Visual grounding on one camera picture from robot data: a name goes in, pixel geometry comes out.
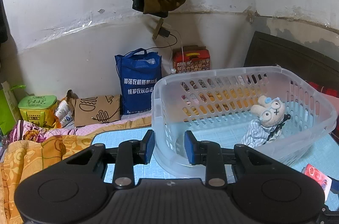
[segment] translucent plastic basket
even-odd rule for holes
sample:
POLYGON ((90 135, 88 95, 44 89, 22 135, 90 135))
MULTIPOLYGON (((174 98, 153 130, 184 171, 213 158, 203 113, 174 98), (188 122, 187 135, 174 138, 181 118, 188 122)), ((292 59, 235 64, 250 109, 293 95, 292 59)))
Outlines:
POLYGON ((313 142, 336 125, 333 105, 307 82, 281 67, 209 70, 165 77, 152 93, 152 129, 156 134, 154 156, 169 173, 204 179, 204 166, 189 164, 184 132, 198 141, 218 142, 233 148, 257 118, 250 113, 258 97, 279 97, 291 120, 283 138, 262 145, 258 151, 284 163, 300 159, 313 142))

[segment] pink cloth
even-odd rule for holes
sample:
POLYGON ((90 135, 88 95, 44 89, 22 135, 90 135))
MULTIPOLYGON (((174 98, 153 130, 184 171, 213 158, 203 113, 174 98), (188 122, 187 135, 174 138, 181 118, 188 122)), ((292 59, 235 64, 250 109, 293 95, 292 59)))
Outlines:
POLYGON ((134 121, 142 117, 148 117, 151 116, 151 112, 145 112, 143 115, 140 114, 132 114, 129 115, 127 118, 124 118, 121 121, 114 121, 114 122, 108 122, 105 124, 94 124, 94 125, 88 125, 84 127, 79 128, 55 128, 55 129, 46 129, 41 128, 35 124, 32 124, 28 121, 20 120, 17 122, 15 127, 10 133, 10 142, 20 141, 20 140, 30 140, 34 141, 36 143, 42 143, 46 139, 52 136, 56 135, 80 135, 85 136, 88 135, 94 131, 96 131, 99 128, 114 125, 114 124, 124 124, 127 121, 134 121))

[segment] blue tote bag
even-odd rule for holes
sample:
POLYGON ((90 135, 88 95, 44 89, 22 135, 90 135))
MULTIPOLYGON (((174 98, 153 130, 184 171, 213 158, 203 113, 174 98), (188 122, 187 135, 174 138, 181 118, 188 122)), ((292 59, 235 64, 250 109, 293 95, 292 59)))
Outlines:
POLYGON ((120 78, 123 114, 151 110, 151 94, 154 85, 161 79, 161 56, 139 48, 125 56, 116 55, 115 61, 120 78))

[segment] light blue tabletop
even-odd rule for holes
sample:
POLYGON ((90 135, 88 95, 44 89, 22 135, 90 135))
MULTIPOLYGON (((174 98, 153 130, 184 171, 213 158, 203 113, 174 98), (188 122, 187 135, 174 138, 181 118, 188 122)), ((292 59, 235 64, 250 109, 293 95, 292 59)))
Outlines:
MULTIPOLYGON (((103 143, 106 148, 117 147, 119 143, 130 139, 141 140, 150 128, 138 128, 119 131, 108 131, 94 137, 92 144, 103 143)), ((330 135, 319 139, 304 156, 291 167, 301 171, 307 164, 311 164, 327 176, 339 178, 339 146, 330 135)), ((108 165, 104 181, 112 183, 114 164, 108 165)), ((152 156, 148 165, 134 166, 135 181, 140 178, 166 178, 174 179, 175 176, 165 171, 152 156)), ((338 195, 330 192, 325 203, 330 210, 339 210, 338 195)))

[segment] headboard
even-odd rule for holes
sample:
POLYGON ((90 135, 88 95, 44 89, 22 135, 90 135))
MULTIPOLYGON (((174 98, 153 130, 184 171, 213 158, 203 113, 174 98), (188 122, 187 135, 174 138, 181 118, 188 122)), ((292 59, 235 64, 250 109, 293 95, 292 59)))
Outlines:
POLYGON ((255 32, 245 67, 279 65, 308 82, 339 91, 339 62, 289 40, 255 32))

